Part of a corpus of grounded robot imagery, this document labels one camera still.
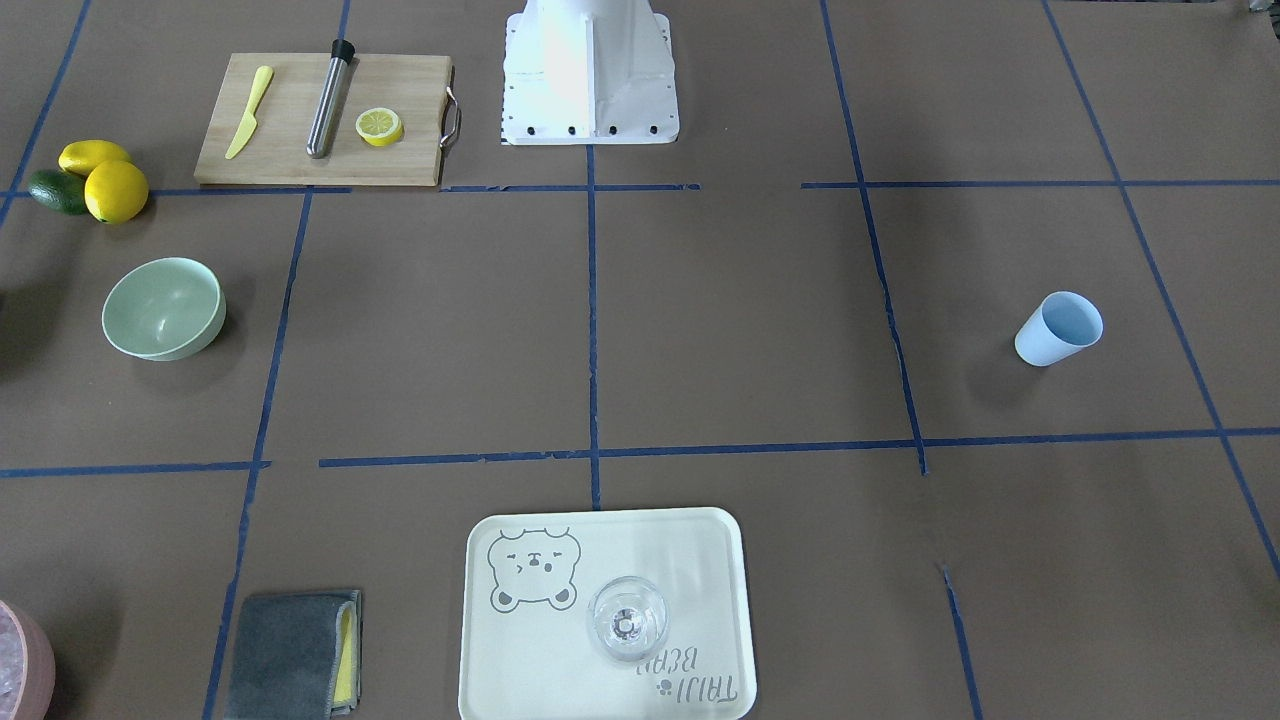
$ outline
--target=white metal bracket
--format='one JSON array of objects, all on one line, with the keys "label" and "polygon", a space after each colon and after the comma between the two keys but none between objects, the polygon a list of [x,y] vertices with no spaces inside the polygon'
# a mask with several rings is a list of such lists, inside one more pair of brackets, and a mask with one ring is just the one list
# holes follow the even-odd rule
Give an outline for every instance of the white metal bracket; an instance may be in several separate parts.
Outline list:
[{"label": "white metal bracket", "polygon": [[680,135],[671,23],[649,0],[527,0],[507,19],[502,141],[654,145]]}]

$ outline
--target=clear glass cup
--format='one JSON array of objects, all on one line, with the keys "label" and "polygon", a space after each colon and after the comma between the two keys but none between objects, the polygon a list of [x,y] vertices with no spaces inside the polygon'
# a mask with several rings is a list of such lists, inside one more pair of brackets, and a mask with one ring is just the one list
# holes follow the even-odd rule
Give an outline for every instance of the clear glass cup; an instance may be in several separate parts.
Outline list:
[{"label": "clear glass cup", "polygon": [[611,580],[591,598],[588,612],[593,634],[616,660],[639,662],[667,639],[667,601],[644,578]]}]

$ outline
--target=yellow knife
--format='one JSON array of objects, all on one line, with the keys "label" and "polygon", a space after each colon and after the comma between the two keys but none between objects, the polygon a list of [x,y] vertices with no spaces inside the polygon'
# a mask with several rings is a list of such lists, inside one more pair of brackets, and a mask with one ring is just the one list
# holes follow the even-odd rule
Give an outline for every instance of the yellow knife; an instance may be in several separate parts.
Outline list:
[{"label": "yellow knife", "polygon": [[257,118],[253,117],[253,113],[257,110],[257,104],[262,101],[262,94],[266,92],[266,86],[271,83],[273,76],[275,76],[275,70],[270,65],[262,65],[253,73],[253,88],[248,91],[248,105],[244,106],[244,114],[241,117],[241,127],[236,131],[230,147],[227,149],[228,160],[244,149],[248,138],[257,129]]}]

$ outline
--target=black cap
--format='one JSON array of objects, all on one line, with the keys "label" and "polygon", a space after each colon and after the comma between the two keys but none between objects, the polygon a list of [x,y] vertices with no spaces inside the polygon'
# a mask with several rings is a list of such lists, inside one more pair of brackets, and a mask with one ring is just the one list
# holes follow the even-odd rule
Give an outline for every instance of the black cap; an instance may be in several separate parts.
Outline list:
[{"label": "black cap", "polygon": [[344,63],[349,63],[356,56],[356,46],[339,37],[333,41],[333,51],[329,56],[342,58]]}]

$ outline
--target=pink bowl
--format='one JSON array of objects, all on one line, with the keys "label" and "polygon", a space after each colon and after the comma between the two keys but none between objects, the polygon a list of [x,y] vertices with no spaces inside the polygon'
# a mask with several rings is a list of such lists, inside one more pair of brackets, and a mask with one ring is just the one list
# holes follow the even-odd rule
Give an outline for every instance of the pink bowl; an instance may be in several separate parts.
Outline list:
[{"label": "pink bowl", "polygon": [[22,641],[23,673],[13,720],[41,720],[54,694],[54,648],[27,614],[0,601],[0,615],[9,615]]}]

